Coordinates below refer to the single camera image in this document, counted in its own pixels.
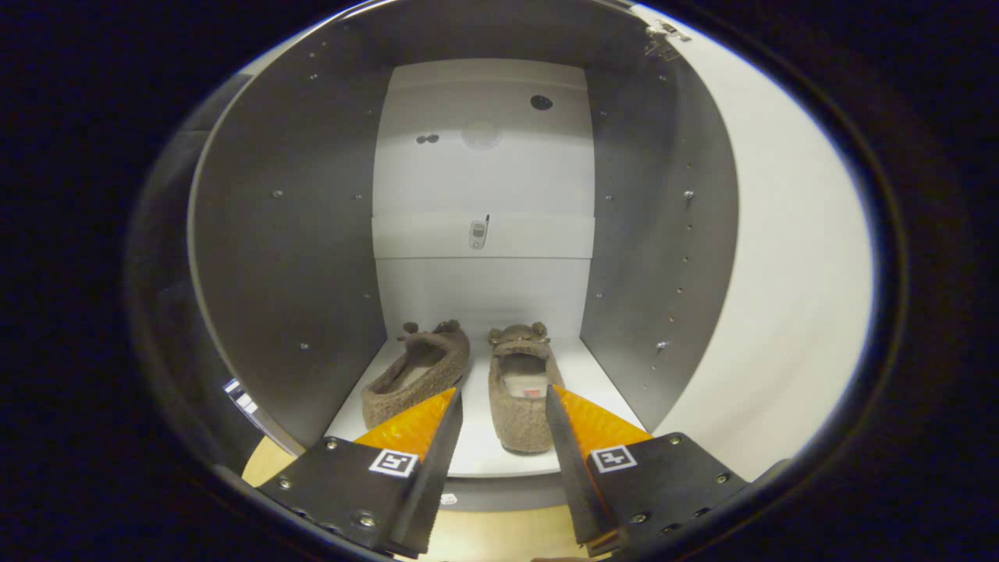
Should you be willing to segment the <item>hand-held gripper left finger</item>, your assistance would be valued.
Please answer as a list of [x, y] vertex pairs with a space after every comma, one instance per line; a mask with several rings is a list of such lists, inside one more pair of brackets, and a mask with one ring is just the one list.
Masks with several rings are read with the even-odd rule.
[[461, 423], [460, 392], [447, 389], [361, 438], [325, 438], [261, 493], [357, 546], [417, 558], [428, 551]]

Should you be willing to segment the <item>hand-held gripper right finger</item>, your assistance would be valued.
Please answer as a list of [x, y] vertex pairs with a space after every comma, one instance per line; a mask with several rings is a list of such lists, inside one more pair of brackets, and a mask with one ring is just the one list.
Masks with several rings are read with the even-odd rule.
[[575, 540], [592, 557], [667, 546], [747, 485], [688, 435], [654, 437], [561, 386], [547, 390], [546, 420]]

